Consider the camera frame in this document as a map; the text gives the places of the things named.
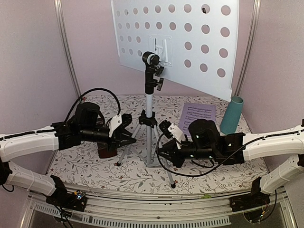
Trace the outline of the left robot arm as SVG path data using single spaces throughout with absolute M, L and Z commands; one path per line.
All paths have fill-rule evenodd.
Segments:
M 82 142 L 105 144 L 107 152 L 134 143 L 126 127 L 131 114 L 117 114 L 105 122 L 99 105 L 81 103 L 68 120 L 44 128 L 0 136 L 0 183 L 16 185 L 52 197 L 60 206 L 67 206 L 71 197 L 62 180 L 54 175 L 40 175 L 24 169 L 12 159 L 44 151 L 60 151 L 79 146 Z

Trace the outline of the light blue music stand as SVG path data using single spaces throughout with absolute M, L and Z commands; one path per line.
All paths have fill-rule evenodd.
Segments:
M 164 80 L 230 101 L 238 45 L 237 0 L 113 0 L 120 64 L 145 73 L 148 167 L 154 167 L 154 90 Z

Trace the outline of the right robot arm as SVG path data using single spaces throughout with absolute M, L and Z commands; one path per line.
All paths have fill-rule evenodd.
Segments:
M 218 166 L 243 164 L 257 158 L 289 154 L 287 161 L 267 175 L 256 179 L 256 187 L 246 195 L 249 207 L 256 207 L 278 187 L 304 172 L 303 124 L 272 133 L 232 133 L 220 135 L 212 120 L 197 119 L 190 123 L 188 140 L 183 131 L 169 121 L 160 123 L 162 135 L 169 141 L 156 144 L 157 158 L 169 160 L 180 168 L 185 160 L 212 160 Z

